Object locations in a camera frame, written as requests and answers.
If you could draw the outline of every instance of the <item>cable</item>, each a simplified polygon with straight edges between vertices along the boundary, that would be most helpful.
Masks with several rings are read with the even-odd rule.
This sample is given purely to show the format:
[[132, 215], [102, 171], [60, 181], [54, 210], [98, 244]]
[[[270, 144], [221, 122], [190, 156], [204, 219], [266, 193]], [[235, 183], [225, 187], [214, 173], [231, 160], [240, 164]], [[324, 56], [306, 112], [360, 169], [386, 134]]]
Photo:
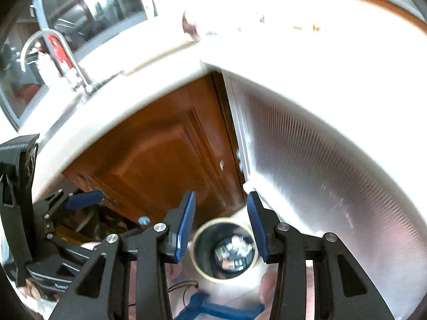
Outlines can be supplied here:
[[171, 292], [184, 286], [196, 286], [198, 284], [199, 283], [196, 280], [185, 280], [183, 282], [179, 282], [179, 283], [176, 283], [175, 285], [172, 285], [171, 287], [169, 287], [167, 291]]
[[[199, 288], [199, 283], [196, 280], [185, 280], [183, 282], [176, 283], [176, 284], [172, 285], [171, 287], [169, 287], [169, 289], [167, 290], [167, 292], [169, 293], [169, 292], [172, 292], [176, 289], [180, 289], [181, 287], [185, 287], [185, 286], [187, 288], [185, 289], [184, 294], [182, 296], [182, 301], [184, 303], [184, 306], [185, 306], [184, 297], [185, 297], [185, 293], [187, 292], [187, 290], [192, 286], [194, 286], [196, 289]], [[133, 307], [133, 306], [136, 306], [136, 303], [129, 304], [129, 307]]]
[[184, 308], [187, 306], [186, 304], [185, 304], [185, 293], [188, 291], [188, 289], [190, 288], [191, 286], [187, 286], [187, 288], [184, 290], [184, 293], [182, 294], [182, 303], [184, 304]]
[[185, 293], [188, 291], [188, 289], [190, 288], [190, 287], [192, 287], [192, 286], [194, 286], [194, 288], [195, 289], [198, 289], [199, 288], [199, 283], [197, 283], [196, 285], [189, 285], [185, 290], [184, 290], [184, 293], [182, 294], [182, 303], [184, 304], [184, 308], [187, 306], [186, 304], [185, 304]]

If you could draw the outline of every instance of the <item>faucet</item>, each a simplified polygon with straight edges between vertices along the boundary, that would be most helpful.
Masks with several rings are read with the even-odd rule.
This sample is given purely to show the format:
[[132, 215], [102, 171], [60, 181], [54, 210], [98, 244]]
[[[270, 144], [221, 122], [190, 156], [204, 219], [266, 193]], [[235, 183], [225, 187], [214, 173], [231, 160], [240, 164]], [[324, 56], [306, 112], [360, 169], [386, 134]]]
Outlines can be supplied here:
[[74, 57], [73, 53], [71, 52], [71, 49], [70, 49], [70, 46], [68, 45], [67, 40], [64, 38], [64, 36], [59, 31], [56, 31], [54, 29], [41, 29], [41, 30], [37, 31], [36, 33], [34, 33], [33, 35], [31, 35], [30, 38], [25, 42], [24, 47], [22, 48], [22, 51], [21, 51], [21, 59], [20, 59], [21, 70], [23, 72], [25, 72], [25, 56], [26, 56], [26, 53], [27, 53], [29, 47], [31, 47], [33, 45], [33, 43], [35, 43], [35, 41], [37, 39], [39, 39], [41, 36], [49, 35], [49, 34], [55, 36], [59, 40], [59, 42], [61, 43], [61, 46], [65, 50], [65, 54], [67, 55], [68, 59], [70, 59], [72, 65], [76, 69], [78, 76], [82, 79], [84, 87], [85, 87], [85, 91], [87, 93], [90, 93], [91, 92], [91, 85], [90, 85], [91, 80], [87, 77], [86, 74], [83, 73], [82, 69], [78, 65], [78, 62], [77, 62], [76, 58]]

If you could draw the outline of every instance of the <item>wooden cabinet door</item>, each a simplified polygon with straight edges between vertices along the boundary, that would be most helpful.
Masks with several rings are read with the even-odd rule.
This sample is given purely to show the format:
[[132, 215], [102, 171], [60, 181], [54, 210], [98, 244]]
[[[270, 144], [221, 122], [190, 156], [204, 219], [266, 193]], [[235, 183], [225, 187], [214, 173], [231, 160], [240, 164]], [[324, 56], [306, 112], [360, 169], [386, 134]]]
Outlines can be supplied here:
[[103, 190], [107, 205], [135, 222], [141, 216], [161, 221], [185, 190], [195, 191], [199, 226], [244, 206], [230, 138], [208, 75], [136, 112], [64, 175], [86, 191]]

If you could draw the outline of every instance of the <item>metal screw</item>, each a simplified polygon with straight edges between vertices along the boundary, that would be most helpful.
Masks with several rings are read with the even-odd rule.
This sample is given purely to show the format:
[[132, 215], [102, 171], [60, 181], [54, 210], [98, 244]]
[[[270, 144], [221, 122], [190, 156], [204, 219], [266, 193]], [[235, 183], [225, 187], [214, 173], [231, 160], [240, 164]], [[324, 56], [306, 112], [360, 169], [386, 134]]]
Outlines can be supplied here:
[[119, 236], [112, 233], [107, 237], [107, 242], [108, 243], [114, 243], [115, 241], [117, 241], [117, 239], [119, 239]]
[[325, 238], [326, 238], [327, 241], [336, 242], [337, 239], [338, 239], [338, 236], [336, 234], [332, 233], [332, 232], [328, 232], [325, 235]]
[[138, 224], [140, 225], [148, 225], [149, 223], [151, 223], [151, 220], [148, 217], [140, 217], [138, 219]]
[[162, 232], [162, 231], [166, 230], [166, 225], [163, 223], [157, 223], [154, 225], [154, 230], [157, 232]]
[[289, 229], [291, 228], [291, 226], [289, 226], [289, 224], [287, 224], [287, 223], [278, 223], [277, 224], [277, 228], [280, 231], [289, 231]]

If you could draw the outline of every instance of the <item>blue knob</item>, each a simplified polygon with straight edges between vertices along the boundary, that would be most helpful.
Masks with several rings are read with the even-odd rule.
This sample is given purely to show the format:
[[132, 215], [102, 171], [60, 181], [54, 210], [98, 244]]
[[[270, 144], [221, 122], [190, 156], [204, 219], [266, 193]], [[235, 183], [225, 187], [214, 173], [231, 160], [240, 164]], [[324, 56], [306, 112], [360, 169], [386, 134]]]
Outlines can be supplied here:
[[140, 217], [138, 219], [138, 224], [140, 225], [148, 225], [149, 223], [151, 223], [151, 220], [148, 217]]

